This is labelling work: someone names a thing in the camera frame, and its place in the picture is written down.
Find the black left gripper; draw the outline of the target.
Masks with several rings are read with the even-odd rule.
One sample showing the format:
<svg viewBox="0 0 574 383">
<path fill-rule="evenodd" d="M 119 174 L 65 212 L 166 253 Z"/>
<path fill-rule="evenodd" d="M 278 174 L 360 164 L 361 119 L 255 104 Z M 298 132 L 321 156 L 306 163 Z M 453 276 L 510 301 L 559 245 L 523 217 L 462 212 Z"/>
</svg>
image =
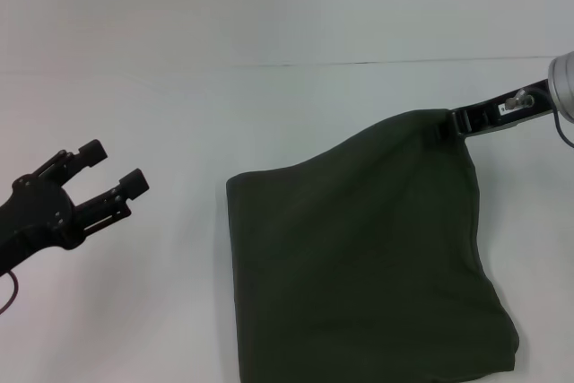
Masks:
<svg viewBox="0 0 574 383">
<path fill-rule="evenodd" d="M 86 237 L 131 215 L 127 201 L 149 190 L 140 169 L 76 207 L 64 191 L 76 174 L 107 157 L 101 142 L 92 140 L 76 153 L 59 151 L 14 181 L 11 196 L 0 205 L 0 276 L 44 248 L 77 248 Z"/>
</svg>

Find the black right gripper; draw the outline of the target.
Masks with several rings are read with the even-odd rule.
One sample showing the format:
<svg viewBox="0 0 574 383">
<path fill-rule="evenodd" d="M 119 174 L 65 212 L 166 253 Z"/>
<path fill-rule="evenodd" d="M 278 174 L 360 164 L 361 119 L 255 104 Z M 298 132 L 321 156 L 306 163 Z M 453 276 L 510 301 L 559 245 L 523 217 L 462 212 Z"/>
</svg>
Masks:
<svg viewBox="0 0 574 383">
<path fill-rule="evenodd" d="M 547 80 L 469 107 L 443 109 L 434 135 L 440 142 L 490 133 L 552 112 Z"/>
</svg>

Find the dark green FREE t-shirt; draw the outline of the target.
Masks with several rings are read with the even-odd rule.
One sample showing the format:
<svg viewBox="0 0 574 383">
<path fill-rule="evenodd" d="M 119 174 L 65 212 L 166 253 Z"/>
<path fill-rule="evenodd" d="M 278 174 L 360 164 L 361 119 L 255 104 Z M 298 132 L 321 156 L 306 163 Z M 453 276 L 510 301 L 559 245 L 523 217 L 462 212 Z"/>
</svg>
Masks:
<svg viewBox="0 0 574 383">
<path fill-rule="evenodd" d="M 445 109 L 226 185 L 241 383 L 465 383 L 514 369 L 479 189 Z"/>
</svg>

